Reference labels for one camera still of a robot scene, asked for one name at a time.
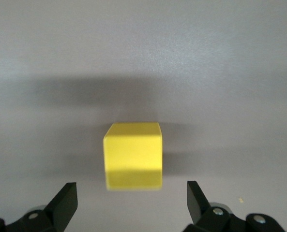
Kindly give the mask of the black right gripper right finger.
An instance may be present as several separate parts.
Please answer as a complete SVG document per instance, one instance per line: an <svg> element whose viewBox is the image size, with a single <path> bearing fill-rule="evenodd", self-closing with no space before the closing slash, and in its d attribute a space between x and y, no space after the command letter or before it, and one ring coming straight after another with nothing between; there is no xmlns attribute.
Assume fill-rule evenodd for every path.
<svg viewBox="0 0 287 232"><path fill-rule="evenodd" d="M187 207L192 224L185 232L283 232L283 227L266 214L250 213L245 219L235 216L223 204L211 204L197 181L187 182Z"/></svg>

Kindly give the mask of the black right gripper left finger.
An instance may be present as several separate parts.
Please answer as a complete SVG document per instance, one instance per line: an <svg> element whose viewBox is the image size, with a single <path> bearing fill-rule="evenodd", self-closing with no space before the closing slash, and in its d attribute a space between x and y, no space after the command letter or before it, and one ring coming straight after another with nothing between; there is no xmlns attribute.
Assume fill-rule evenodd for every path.
<svg viewBox="0 0 287 232"><path fill-rule="evenodd" d="M8 225L0 218L0 232L63 232L77 207L76 183L66 183L44 209L32 210Z"/></svg>

